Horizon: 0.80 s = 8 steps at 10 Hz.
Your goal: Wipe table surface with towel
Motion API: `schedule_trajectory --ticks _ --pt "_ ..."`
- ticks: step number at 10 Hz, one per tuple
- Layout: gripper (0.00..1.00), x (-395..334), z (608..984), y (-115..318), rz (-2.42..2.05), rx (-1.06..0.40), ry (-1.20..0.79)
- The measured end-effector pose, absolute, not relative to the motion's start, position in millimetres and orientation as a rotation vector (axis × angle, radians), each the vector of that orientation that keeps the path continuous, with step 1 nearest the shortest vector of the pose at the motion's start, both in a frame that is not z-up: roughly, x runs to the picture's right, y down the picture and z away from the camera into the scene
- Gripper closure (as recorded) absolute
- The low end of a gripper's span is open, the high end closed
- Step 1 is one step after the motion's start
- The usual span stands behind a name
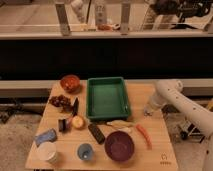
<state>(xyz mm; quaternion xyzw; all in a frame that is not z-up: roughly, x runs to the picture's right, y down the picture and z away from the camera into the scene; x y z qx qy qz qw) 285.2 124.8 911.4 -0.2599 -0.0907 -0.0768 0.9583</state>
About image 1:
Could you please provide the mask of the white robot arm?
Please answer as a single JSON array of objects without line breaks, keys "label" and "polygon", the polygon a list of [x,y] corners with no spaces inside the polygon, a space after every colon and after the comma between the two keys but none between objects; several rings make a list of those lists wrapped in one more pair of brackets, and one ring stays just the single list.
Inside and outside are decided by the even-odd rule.
[{"label": "white robot arm", "polygon": [[172,104],[209,139],[202,171],[213,171],[213,112],[187,98],[182,90],[183,83],[179,79],[157,81],[155,91],[144,107],[144,114],[152,115],[166,104]]}]

